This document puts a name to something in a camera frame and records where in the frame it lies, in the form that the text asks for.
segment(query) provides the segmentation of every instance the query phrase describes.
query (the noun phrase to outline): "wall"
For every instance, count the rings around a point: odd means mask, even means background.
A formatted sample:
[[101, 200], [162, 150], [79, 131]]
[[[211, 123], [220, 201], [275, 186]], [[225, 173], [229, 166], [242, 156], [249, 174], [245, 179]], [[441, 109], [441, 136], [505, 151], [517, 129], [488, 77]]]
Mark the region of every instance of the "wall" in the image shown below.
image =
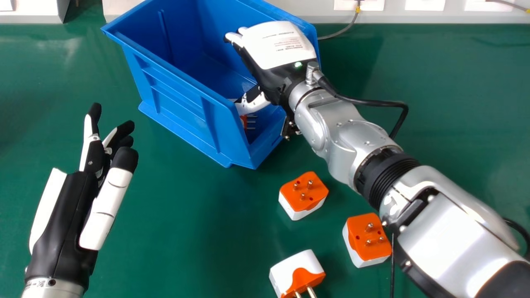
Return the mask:
[[[267, 2], [311, 23], [348, 23], [352, 11], [334, 11], [333, 0], [267, 0]], [[386, 0], [381, 12], [363, 11], [360, 23], [530, 23], [530, 14], [512, 12], [467, 12], [465, 0], [446, 0], [443, 12], [406, 11], [405, 0]], [[516, 0], [530, 8], [530, 0]]]

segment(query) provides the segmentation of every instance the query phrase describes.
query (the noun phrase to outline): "black wire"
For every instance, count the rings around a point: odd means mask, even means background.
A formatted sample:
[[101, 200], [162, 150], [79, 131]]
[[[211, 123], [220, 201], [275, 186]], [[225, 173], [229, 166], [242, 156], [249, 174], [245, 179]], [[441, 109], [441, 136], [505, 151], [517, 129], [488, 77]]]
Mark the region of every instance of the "black wire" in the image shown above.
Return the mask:
[[519, 232], [519, 234], [521, 234], [521, 236], [526, 242], [526, 252], [523, 257], [525, 257], [525, 259], [530, 259], [530, 234], [528, 233], [528, 231], [526, 231], [523, 226], [509, 218], [503, 217], [502, 219], [506, 222], [508, 226], [510, 226], [510, 228], [516, 230], [517, 232]]
[[328, 79], [324, 76], [319, 79], [318, 84], [326, 91], [328, 91], [333, 97], [338, 98], [340, 100], [349, 101], [353, 104], [369, 107], [401, 108], [403, 111], [401, 112], [396, 124], [394, 125], [394, 128], [390, 132], [391, 139], [396, 137], [399, 129], [401, 128], [401, 125], [403, 124], [403, 122], [405, 122], [407, 114], [409, 113], [409, 106], [401, 101], [362, 100], [339, 94], [337, 92], [337, 89], [335, 89], [335, 87], [333, 87], [333, 85], [331, 85]]
[[392, 258], [390, 259], [390, 298], [394, 298], [394, 233], [392, 233]]

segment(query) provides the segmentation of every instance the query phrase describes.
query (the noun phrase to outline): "plug inside bin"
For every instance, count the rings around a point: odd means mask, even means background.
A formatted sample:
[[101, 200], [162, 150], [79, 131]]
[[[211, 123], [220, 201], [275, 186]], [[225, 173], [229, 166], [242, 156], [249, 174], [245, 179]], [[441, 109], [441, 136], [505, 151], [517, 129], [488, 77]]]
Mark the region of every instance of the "plug inside bin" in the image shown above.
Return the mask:
[[280, 142], [285, 112], [268, 106], [245, 133], [235, 105], [255, 85], [227, 32], [288, 20], [316, 48], [314, 27], [261, 0], [148, 0], [103, 28], [123, 46], [140, 110], [223, 166], [257, 168]]

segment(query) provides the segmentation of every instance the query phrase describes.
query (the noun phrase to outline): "silver robotic arm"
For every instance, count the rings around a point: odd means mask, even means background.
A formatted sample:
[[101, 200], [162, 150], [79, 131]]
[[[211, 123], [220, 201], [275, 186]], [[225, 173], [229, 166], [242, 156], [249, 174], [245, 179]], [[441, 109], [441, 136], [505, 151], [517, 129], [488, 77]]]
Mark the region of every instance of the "silver robotic arm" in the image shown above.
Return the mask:
[[[396, 237], [396, 263], [427, 295], [528, 296], [530, 264], [504, 220], [366, 121], [328, 82], [316, 55], [307, 55], [311, 44], [297, 27], [268, 22], [239, 33], [225, 39], [269, 101], [284, 107], [286, 126], [305, 137], [335, 179], [379, 211]], [[273, 55], [264, 49], [283, 59], [265, 63]]]
[[101, 249], [138, 164], [130, 148], [134, 123], [101, 141], [95, 103], [85, 117], [79, 171], [52, 169], [29, 239], [23, 298], [79, 298], [89, 287]]

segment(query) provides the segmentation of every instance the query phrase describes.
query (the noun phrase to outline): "metal prong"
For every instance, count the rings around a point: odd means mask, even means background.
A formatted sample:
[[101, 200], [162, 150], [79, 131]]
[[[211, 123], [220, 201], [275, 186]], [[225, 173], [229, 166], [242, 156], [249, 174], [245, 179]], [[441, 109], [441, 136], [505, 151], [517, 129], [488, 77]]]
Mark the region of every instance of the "metal prong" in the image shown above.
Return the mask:
[[309, 294], [309, 297], [316, 298], [315, 291], [313, 290], [312, 287], [307, 287], [307, 293]]

